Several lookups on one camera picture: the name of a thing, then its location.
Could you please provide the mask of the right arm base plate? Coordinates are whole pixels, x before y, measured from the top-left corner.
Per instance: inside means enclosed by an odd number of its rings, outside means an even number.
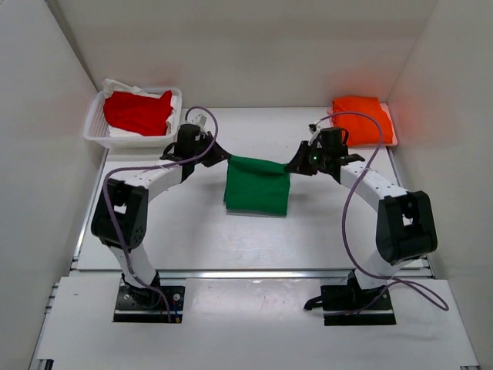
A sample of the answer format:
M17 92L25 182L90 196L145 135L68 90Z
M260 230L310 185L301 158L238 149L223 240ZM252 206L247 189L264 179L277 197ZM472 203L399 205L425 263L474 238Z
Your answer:
M322 285L305 311L321 308L325 326L396 325L390 295L383 288L362 291L348 285Z

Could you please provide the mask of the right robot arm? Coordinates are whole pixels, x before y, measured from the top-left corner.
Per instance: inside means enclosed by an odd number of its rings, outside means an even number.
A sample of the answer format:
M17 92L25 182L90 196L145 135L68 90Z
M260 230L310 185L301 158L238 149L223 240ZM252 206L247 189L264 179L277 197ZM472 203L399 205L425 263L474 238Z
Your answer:
M377 303L388 283L400 283L399 270L425 254L435 251L438 237L429 196L411 192L371 169L369 161L351 154L348 131L340 128L309 126L312 137L304 140L285 166L285 171L304 176L327 174L349 190L348 197L359 196L377 215L376 250L363 263L352 252L347 256L354 269L335 298L324 295L306 303L306 310L326 308L336 303L334 315L355 315Z

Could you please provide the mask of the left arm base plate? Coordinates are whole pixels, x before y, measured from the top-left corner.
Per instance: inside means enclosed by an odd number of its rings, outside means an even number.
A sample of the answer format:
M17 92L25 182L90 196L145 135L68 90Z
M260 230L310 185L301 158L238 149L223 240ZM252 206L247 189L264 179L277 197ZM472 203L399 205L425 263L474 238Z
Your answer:
M186 286L180 281L171 285L162 283L160 290L168 306L161 294L138 292L120 280L112 320L117 323L181 324Z

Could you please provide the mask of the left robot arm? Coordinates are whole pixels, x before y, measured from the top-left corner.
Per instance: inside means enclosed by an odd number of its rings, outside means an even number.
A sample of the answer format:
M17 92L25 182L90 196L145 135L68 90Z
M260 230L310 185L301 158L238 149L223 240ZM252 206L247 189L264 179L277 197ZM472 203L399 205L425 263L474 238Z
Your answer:
M187 180L195 166L212 167L230 158L212 133L187 123L156 165L121 168L104 179L91 232L115 256L130 297L144 309L170 310L159 273L143 246L150 202Z

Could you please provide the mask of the green t-shirt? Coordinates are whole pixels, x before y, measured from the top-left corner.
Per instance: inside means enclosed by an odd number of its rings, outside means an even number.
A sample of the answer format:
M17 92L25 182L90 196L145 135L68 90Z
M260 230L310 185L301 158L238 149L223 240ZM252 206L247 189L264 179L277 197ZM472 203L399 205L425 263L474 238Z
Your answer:
M287 215L290 174L283 163L242 156L228 159L223 202L228 211Z

